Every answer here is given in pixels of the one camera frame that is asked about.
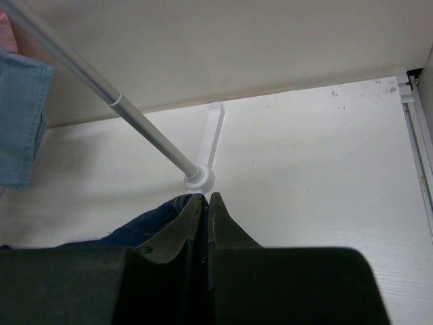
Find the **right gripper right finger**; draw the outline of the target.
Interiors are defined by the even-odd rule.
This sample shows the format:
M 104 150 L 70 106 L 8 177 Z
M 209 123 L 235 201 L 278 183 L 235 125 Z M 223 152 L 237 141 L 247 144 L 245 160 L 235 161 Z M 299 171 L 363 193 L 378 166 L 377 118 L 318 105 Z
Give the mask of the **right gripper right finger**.
M 209 249 L 261 248 L 229 214 L 223 197 L 215 192 L 210 197 L 208 210 Z

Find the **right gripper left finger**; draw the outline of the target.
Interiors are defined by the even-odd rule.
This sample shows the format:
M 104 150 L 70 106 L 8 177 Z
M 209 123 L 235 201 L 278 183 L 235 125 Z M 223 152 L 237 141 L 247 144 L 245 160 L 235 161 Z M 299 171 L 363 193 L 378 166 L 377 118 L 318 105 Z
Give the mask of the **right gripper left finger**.
M 179 216 L 136 251 L 152 263 L 171 263 L 185 254 L 186 259 L 202 256 L 203 195 L 193 194 Z

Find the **dark blue jeans trousers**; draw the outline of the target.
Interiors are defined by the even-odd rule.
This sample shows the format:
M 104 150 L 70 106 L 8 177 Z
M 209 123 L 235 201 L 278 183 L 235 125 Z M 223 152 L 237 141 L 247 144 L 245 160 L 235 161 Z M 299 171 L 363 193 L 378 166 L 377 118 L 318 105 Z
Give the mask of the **dark blue jeans trousers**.
M 161 232 L 169 223 L 176 220 L 185 209 L 193 194 L 183 194 L 163 203 L 159 207 L 144 212 L 128 223 L 117 228 L 107 236 L 98 240 L 86 240 L 81 242 L 70 242 L 55 248 L 136 248 Z M 202 199 L 202 252 L 200 253 L 200 265 L 208 264 L 208 210 L 209 204 L 204 195 L 198 194 Z

